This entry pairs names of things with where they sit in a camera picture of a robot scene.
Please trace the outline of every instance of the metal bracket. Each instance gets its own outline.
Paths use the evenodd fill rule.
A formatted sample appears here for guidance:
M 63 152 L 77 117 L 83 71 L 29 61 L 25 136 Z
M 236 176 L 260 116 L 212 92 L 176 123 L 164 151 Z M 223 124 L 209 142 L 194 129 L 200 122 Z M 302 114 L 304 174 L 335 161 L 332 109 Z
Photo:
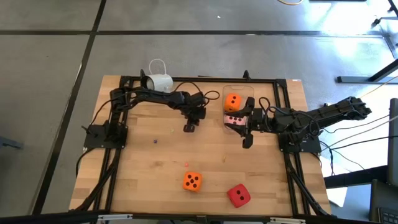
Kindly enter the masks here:
M 246 79 L 246 81 L 250 81 L 250 75 L 249 75 L 249 71 L 245 70 L 243 73 L 243 78 Z
M 106 139 L 106 125 L 92 125 L 90 133 L 86 135 L 84 146 L 91 148 L 124 149 L 128 127 L 119 125 L 119 137 L 116 141 Z
M 208 223 L 206 215 L 197 215 L 198 223 Z
M 98 215 L 98 221 L 127 220 L 132 219 L 132 214 Z
M 287 88 L 287 82 L 284 78 L 277 78 L 275 79 L 276 83 L 278 83 L 281 87 Z
M 270 223 L 283 223 L 283 224 L 305 224 L 305 220 L 295 218 L 276 218 L 271 217 Z
M 318 137 L 310 136 L 301 145 L 289 144 L 288 134 L 278 134 L 279 147 L 282 152 L 321 152 Z

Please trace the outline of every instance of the black metal frame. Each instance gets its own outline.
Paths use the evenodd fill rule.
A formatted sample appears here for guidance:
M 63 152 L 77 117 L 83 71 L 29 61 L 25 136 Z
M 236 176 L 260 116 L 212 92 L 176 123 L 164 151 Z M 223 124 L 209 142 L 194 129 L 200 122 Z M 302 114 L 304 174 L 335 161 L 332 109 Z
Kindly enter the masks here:
M 398 69 L 398 59 L 391 62 L 389 65 L 378 71 L 371 77 L 337 77 L 338 83 L 363 83 L 363 84 L 383 84 L 388 82 L 391 78 L 387 78 L 388 75 Z M 390 81 L 388 84 L 398 84 L 398 80 Z
M 121 77 L 121 82 L 120 82 L 120 86 L 124 86 L 125 83 L 123 82 L 126 81 L 127 77 Z M 129 85 L 133 86 L 134 82 L 139 82 L 140 81 L 140 77 L 129 77 Z M 285 79 L 252 79 L 250 78 L 248 72 L 246 71 L 243 75 L 243 78 L 208 78 L 208 77 L 175 77 L 173 78 L 173 81 L 175 82 L 222 82 L 222 83 L 264 83 L 264 84 L 271 84 L 273 89 L 274 89 L 274 97 L 275 97 L 275 105 L 277 107 L 281 107 L 281 102 L 280 102 L 280 96 L 279 96 L 279 88 L 282 89 L 283 92 L 283 98 L 285 101 L 285 106 L 286 107 L 290 107 L 290 100 L 289 100 L 289 94 L 287 91 L 287 83 Z M 125 123 L 127 121 L 127 113 L 123 114 L 123 121 L 122 123 Z M 102 178 L 104 176 L 105 170 L 108 166 L 109 163 L 109 154 L 110 154 L 110 150 L 112 149 L 105 149 L 105 155 L 104 155 L 104 159 L 103 159 L 103 164 L 101 167 L 101 175 L 99 178 Z M 116 154 L 118 154 L 118 160 L 116 161 L 116 169 L 115 171 L 112 173 L 111 177 L 110 177 L 110 183 L 109 183 L 109 189 L 108 189 L 108 195 L 107 195 L 107 199 L 106 199 L 106 204 L 105 204 L 105 210 L 110 210 L 111 208 L 111 203 L 112 203 L 112 198 L 113 198 L 113 190 L 114 190 L 114 185 L 116 183 L 116 175 L 117 175 L 117 167 L 119 164 L 119 158 L 120 158 L 120 154 L 121 154 L 121 148 L 116 149 Z M 285 167 L 286 169 L 288 169 L 288 165 L 287 165 L 287 161 L 290 161 L 290 153 L 289 152 L 283 152 L 284 153 L 284 161 L 285 161 Z M 296 171 L 297 171 L 297 175 L 298 177 L 301 179 L 302 182 L 304 182 L 304 178 L 303 178 L 303 170 L 302 170 L 302 165 L 301 165 L 301 160 L 300 160 L 300 155 L 299 153 L 295 152 L 294 153 L 294 159 L 295 159 L 295 166 L 296 166 Z M 289 174 L 289 172 L 287 171 L 287 183 L 289 186 L 289 194 L 290 194 L 290 202 L 291 202 L 291 206 L 292 206 L 292 214 L 293 215 L 298 215 L 299 214 L 299 210 L 297 207 L 297 199 L 295 196 L 295 189 L 294 189 L 294 180 L 292 178 L 292 176 Z M 99 201 L 101 199 L 101 194 L 98 194 L 95 200 L 95 206 L 94 209 L 98 209 L 99 208 Z M 307 200 L 304 197 L 304 194 L 302 193 L 302 202 L 303 202 L 303 210 L 304 210 L 304 214 L 309 215 L 310 214 L 310 206 L 309 203 L 307 202 Z M 177 215 L 173 215 L 176 220 L 185 220 L 186 219 L 186 215 L 182 215 L 182 216 L 177 216 Z M 221 221 L 238 221 L 238 220 L 233 220 L 232 217 L 228 217 L 228 216 L 218 216 L 218 217 L 225 217 L 226 219 L 223 220 L 221 218 Z M 261 219 L 255 219 L 254 222 L 263 222 L 264 221 L 264 217 L 261 217 Z
M 124 86 L 126 83 L 129 86 L 133 86 L 134 82 L 139 82 L 140 77 L 121 77 L 121 81 L 119 86 Z M 252 79 L 250 78 L 247 71 L 245 71 L 243 78 L 210 78 L 210 77 L 198 77 L 198 78 L 173 78 L 175 82 L 222 82 L 222 83 L 264 83 L 271 84 L 274 89 L 275 96 L 275 104 L 277 107 L 282 107 L 279 88 L 282 89 L 283 99 L 286 107 L 290 107 L 289 94 L 287 91 L 287 83 L 285 79 Z M 127 114 L 123 113 L 122 124 L 126 124 L 127 122 Z M 54 214 L 43 214 L 43 215 L 28 215 L 24 217 L 7 217 L 0 218 L 1 223 L 83 223 L 90 222 L 95 223 L 101 215 L 112 215 L 111 214 L 111 202 L 113 198 L 114 186 L 116 183 L 116 175 L 118 171 L 119 159 L 121 156 L 122 148 L 119 147 L 115 150 L 115 156 L 108 167 L 109 164 L 109 155 L 113 149 L 106 148 L 104 149 L 104 159 L 101 167 L 99 184 L 93 189 L 94 198 L 92 200 L 83 202 L 76 210 L 69 211 L 67 213 L 54 213 Z M 359 222 L 352 220 L 342 220 L 336 217 L 326 215 L 325 213 L 321 213 L 321 216 L 313 216 L 310 214 L 309 202 L 306 198 L 309 198 L 312 206 L 316 201 L 312 198 L 309 191 L 306 190 L 303 178 L 303 170 L 300 160 L 300 155 L 298 152 L 282 152 L 284 154 L 284 162 L 286 167 L 287 174 L 287 183 L 289 187 L 289 195 L 290 195 L 290 203 L 292 207 L 292 216 L 291 217 L 268 217 L 268 216 L 239 216 L 239 215 L 194 215 L 194 214 L 157 214 L 157 213 L 128 213 L 123 214 L 126 218 L 134 218 L 134 219 L 155 219 L 155 220 L 191 220 L 200 223 L 219 223 L 223 221 L 241 221 L 241 222 L 278 222 L 279 218 L 293 218 L 293 219 L 301 219 L 305 220 L 306 223 L 369 223 L 369 222 Z M 290 154 L 294 155 L 295 159 L 295 170 L 297 175 L 292 174 L 292 164 L 290 161 Z M 110 177 L 109 181 L 109 189 L 105 203 L 104 210 L 98 210 L 101 199 L 102 187 L 107 181 L 107 177 Z M 295 196 L 294 189 L 294 181 L 299 184 L 302 194 L 302 202 L 303 202 L 303 211 L 304 214 L 299 214 L 297 199 Z M 92 211 L 88 211 L 90 204 L 94 202 L 94 207 Z

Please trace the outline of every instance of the concrete floor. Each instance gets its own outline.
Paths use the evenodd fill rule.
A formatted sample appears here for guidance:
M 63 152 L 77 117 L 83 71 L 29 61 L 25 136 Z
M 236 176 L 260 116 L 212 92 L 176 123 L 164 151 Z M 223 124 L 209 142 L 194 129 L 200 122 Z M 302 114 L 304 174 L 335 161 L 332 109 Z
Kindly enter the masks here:
M 335 78 L 372 75 L 394 60 L 381 36 L 355 35 L 382 31 L 395 41 L 389 28 L 394 21 L 371 27 L 375 14 L 389 8 L 386 2 L 304 1 L 293 7 L 276 0 L 108 1 L 100 30 L 317 30 L 347 37 L 97 36 L 43 212 L 68 210 L 75 162 L 85 137 L 80 126 L 91 121 L 103 75 L 138 75 L 153 58 L 164 59 L 168 73 L 175 77 L 241 77 L 247 69 L 254 78 L 303 80 L 308 107 L 314 109 L 376 87 L 337 84 Z M 0 1 L 0 136 L 25 144 L 20 151 L 0 149 L 0 217 L 30 213 L 88 41 L 87 35 L 6 35 L 1 31 L 91 30 L 99 5 L 100 0 Z M 388 113 L 388 99 L 396 90 L 394 85 L 385 86 L 378 98 L 367 99 L 374 113 L 366 122 Z M 323 134 L 322 139 L 333 143 L 347 134 Z M 340 152 L 372 167 L 386 163 L 386 148 L 380 144 L 385 146 L 386 141 L 379 142 L 379 147 L 370 145 L 366 153 L 358 147 Z M 338 156 L 335 162 L 348 170 L 360 169 Z

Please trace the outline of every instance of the wooden table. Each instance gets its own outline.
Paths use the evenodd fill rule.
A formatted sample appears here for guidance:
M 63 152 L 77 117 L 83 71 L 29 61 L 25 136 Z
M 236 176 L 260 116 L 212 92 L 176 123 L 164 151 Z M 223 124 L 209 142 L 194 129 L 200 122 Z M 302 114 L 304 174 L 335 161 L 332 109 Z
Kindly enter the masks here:
M 105 76 L 95 106 L 109 99 L 109 92 L 119 85 L 120 76 Z M 291 106 L 307 110 L 300 80 L 287 80 Z M 287 177 L 282 153 L 275 134 L 254 134 L 250 149 L 242 148 L 242 139 L 223 127 L 222 92 L 230 83 L 197 83 L 202 92 L 217 90 L 218 100 L 206 106 L 207 114 L 194 133 L 182 131 L 186 119 L 178 110 L 165 105 L 140 103 L 129 111 L 129 133 L 122 150 L 112 201 L 112 212 L 194 213 L 208 215 L 292 215 Z M 274 102 L 272 85 L 250 83 L 254 97 L 266 96 Z M 179 90 L 196 93 L 191 84 Z M 108 118 L 110 104 L 99 113 L 96 124 Z M 81 161 L 70 208 L 79 206 L 98 181 L 104 149 L 95 149 Z M 317 158 L 302 153 L 305 183 L 320 205 L 330 212 L 325 183 Z M 186 171 L 200 172 L 203 183 L 199 193 L 182 189 Z M 234 208 L 226 192 L 244 184 L 251 201 Z M 299 211 L 300 191 L 295 186 Z M 100 208 L 104 207 L 107 186 Z

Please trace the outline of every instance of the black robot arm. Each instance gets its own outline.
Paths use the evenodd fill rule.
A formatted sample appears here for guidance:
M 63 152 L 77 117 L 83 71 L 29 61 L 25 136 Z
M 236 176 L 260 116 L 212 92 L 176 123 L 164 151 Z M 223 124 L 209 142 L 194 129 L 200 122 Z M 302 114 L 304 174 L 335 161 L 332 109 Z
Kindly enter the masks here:
M 251 131 L 286 135 L 290 145 L 300 147 L 307 138 L 318 136 L 320 130 L 342 120 L 362 120 L 372 111 L 359 98 L 348 97 L 330 106 L 308 112 L 295 111 L 292 108 L 268 106 L 255 108 L 254 98 L 249 97 L 242 110 L 226 113 L 228 116 L 242 118 L 247 116 L 246 125 L 225 123 L 225 125 L 244 137 L 243 147 L 249 148 L 253 142 Z M 268 111 L 274 117 L 268 117 Z
M 205 118 L 206 100 L 209 100 L 201 91 L 191 95 L 186 91 L 164 93 L 143 87 L 126 86 L 112 90 L 110 98 L 109 119 L 103 125 L 91 124 L 85 128 L 87 133 L 85 147 L 87 148 L 123 148 L 126 142 L 127 126 L 120 122 L 121 116 L 140 102 L 160 103 L 174 110 L 180 110 L 188 120 L 183 130 L 192 133 L 195 125 L 199 125 L 199 120 Z

